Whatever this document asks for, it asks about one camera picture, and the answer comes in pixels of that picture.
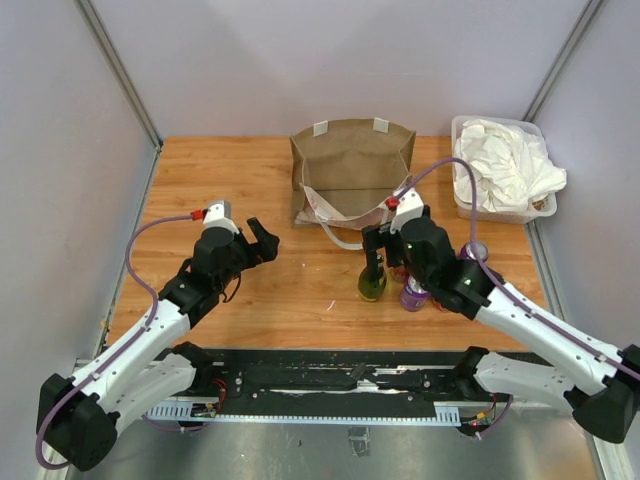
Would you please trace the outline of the green glass bottle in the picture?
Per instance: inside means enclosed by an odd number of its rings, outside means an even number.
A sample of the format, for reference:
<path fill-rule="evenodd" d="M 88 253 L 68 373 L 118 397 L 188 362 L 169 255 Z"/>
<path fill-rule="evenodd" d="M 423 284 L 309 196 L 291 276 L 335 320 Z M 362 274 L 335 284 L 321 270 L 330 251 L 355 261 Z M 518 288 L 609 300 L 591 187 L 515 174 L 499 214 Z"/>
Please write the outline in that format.
<path fill-rule="evenodd" d="M 384 257 L 379 253 L 368 255 L 358 279 L 360 297 L 367 302 L 376 302 L 382 297 L 386 284 Z"/>

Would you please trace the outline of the purple fanta can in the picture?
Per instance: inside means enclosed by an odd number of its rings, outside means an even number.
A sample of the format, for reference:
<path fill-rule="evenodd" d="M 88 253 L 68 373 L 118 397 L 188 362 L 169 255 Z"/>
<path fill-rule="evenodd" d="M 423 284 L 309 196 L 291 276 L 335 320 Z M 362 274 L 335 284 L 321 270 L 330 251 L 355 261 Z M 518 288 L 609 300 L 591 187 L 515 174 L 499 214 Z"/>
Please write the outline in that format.
<path fill-rule="evenodd" d="M 481 241 L 469 241 L 461 247 L 459 257 L 464 260 L 486 262 L 489 258 L 489 249 L 486 244 Z"/>
<path fill-rule="evenodd" d="M 431 293 L 425 290 L 413 276 L 409 276 L 399 296 L 399 303 L 409 312 L 418 312 L 430 299 Z"/>

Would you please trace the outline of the burlap canvas tote bag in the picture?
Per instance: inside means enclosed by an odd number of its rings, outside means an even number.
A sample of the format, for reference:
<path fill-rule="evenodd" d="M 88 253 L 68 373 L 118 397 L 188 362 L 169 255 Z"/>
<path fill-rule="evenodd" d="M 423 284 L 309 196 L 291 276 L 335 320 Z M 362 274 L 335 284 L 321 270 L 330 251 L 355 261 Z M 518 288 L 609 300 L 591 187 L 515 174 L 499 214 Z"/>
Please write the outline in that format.
<path fill-rule="evenodd" d="M 385 201 L 409 183 L 415 139 L 379 117 L 322 121 L 290 136 L 291 226 L 319 226 L 338 247 L 360 250 L 334 231 L 392 219 Z"/>

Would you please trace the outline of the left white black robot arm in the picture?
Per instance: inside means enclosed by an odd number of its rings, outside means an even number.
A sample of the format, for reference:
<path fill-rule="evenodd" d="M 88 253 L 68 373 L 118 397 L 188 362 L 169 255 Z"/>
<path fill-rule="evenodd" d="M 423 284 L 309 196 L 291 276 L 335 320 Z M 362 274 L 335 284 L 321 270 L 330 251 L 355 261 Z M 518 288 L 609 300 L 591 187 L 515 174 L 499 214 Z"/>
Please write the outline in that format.
<path fill-rule="evenodd" d="M 42 468 L 90 470 L 155 404 L 180 391 L 200 396 L 212 388 L 214 371 L 200 361 L 172 354 L 157 366 L 150 363 L 219 303 L 229 302 L 225 289 L 239 284 L 243 271 L 275 260 L 280 239 L 256 218 L 247 221 L 256 239 L 250 243 L 226 216 L 211 219 L 202 210 L 188 217 L 203 223 L 193 253 L 151 293 L 151 306 L 139 321 L 74 374 L 54 373 L 41 385 L 35 456 Z"/>

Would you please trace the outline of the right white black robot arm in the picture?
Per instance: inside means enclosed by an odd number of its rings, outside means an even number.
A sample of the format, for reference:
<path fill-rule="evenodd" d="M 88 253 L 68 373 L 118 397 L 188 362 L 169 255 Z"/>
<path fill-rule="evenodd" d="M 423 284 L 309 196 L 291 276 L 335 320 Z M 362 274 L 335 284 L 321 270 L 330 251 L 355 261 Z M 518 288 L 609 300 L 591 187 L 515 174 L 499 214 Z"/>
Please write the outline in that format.
<path fill-rule="evenodd" d="M 487 391 L 526 398 L 570 412 L 603 441 L 626 439 L 639 410 L 638 346 L 619 348 L 558 319 L 492 270 L 476 239 L 469 254 L 457 255 L 425 212 L 398 229 L 391 223 L 364 228 L 362 245 L 366 272 L 377 274 L 382 258 L 401 266 L 446 310 L 507 334 L 546 362 L 473 347 L 452 377 L 460 397 L 474 400 Z"/>

